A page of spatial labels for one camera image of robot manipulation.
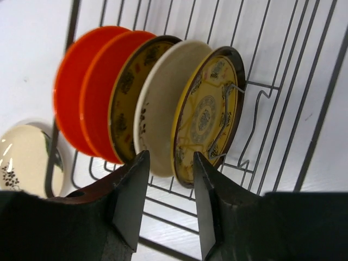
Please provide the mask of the orange plate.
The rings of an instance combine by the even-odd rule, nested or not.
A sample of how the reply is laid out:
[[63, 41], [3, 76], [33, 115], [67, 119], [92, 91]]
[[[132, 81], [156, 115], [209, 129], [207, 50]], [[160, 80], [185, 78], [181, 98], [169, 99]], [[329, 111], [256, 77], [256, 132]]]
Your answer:
[[155, 34], [135, 30], [113, 37], [97, 52], [82, 82], [79, 97], [80, 126], [95, 156], [121, 163], [109, 138], [109, 103], [115, 81], [131, 54]]
[[112, 38], [128, 32], [125, 27], [104, 26], [76, 40], [62, 59], [53, 88], [55, 122], [65, 139], [78, 151], [96, 154], [83, 136], [79, 118], [79, 97], [84, 76], [97, 52]]

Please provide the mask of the cream plate floral print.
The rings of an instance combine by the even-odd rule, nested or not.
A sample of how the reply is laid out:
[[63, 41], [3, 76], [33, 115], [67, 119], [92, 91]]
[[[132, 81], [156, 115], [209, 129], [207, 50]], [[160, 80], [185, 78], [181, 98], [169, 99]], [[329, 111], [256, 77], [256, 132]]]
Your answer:
[[141, 89], [134, 115], [136, 153], [148, 150], [150, 173], [171, 177], [171, 128], [184, 88], [200, 62], [212, 51], [205, 42], [184, 40], [158, 59]]

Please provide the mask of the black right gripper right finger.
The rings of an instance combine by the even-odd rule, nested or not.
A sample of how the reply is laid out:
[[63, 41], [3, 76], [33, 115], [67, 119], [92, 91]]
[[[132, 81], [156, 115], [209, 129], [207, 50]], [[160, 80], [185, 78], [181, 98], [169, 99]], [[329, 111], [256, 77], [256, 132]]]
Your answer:
[[194, 190], [203, 260], [223, 260], [223, 232], [218, 190], [222, 173], [200, 152], [194, 153]]

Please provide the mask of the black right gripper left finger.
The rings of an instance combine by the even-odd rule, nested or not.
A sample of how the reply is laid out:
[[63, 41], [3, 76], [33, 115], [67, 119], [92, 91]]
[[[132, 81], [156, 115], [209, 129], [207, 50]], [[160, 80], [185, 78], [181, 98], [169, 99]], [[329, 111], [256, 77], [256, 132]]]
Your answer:
[[138, 246], [149, 174], [150, 153], [145, 150], [107, 175], [111, 181], [107, 222], [133, 252]]

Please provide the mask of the yellow patterned plate brown rim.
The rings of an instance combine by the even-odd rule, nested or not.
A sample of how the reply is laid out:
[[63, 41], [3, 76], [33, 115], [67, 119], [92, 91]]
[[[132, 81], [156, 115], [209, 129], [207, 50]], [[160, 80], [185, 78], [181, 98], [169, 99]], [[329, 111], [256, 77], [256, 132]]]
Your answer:
[[173, 35], [149, 39], [137, 47], [120, 70], [111, 93], [108, 109], [108, 134], [111, 149], [122, 163], [135, 157], [133, 121], [144, 82], [159, 58], [181, 42]]

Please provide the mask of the cream plate black leaf print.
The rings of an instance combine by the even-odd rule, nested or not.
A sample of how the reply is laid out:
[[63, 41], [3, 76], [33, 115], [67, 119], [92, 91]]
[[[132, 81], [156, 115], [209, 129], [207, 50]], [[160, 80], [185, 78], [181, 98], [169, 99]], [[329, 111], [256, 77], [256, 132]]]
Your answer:
[[49, 136], [32, 125], [18, 125], [1, 137], [1, 189], [46, 198]]

